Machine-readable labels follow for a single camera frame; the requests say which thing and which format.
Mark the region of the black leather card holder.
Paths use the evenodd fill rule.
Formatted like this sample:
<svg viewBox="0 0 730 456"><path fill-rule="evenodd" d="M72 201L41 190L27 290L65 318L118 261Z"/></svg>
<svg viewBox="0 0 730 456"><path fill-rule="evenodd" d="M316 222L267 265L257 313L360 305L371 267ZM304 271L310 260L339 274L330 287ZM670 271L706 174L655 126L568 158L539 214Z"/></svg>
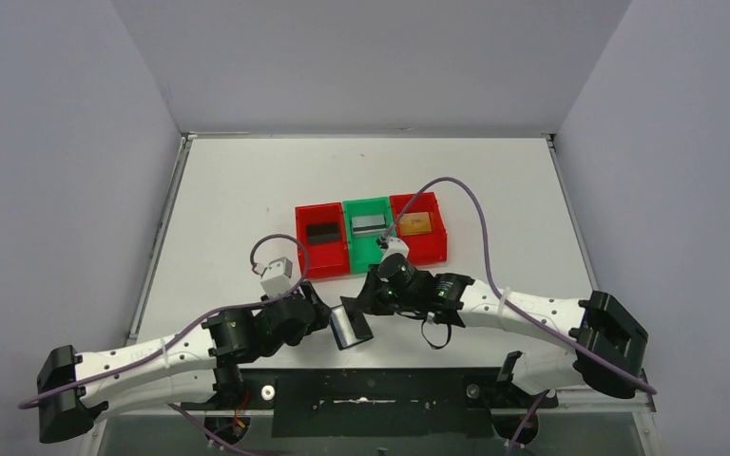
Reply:
<svg viewBox="0 0 730 456"><path fill-rule="evenodd" d="M343 306L340 304L331 309L330 327L337 347L340 351L368 342L374 338L368 321L365 324L352 325Z"/></svg>

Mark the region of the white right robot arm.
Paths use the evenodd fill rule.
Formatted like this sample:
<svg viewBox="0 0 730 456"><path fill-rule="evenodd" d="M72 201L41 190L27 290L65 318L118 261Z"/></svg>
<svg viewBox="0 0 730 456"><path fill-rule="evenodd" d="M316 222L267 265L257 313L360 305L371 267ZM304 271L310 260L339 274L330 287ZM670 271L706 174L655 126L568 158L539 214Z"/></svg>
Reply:
<svg viewBox="0 0 730 456"><path fill-rule="evenodd" d="M605 292L559 299L500 291L468 275L434 275L393 254L370 266L359 295L343 297L342 304L355 314L402 315L547 342L552 351L517 351L503 365L501 381L529 396L580 385L618 399L655 391L641 377L648 332Z"/></svg>

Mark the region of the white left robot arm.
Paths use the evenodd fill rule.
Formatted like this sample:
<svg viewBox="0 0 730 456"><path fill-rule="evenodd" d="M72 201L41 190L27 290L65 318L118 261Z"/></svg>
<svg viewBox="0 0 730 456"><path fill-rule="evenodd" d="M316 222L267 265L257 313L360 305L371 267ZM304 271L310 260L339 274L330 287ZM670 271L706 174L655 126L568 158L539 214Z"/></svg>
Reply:
<svg viewBox="0 0 730 456"><path fill-rule="evenodd" d="M158 405L233 409L250 397L240 365L328 327L332 310L302 283L259 312L228 309L184 333L111 351L52 350L36 377L39 441L64 442L109 417Z"/></svg>

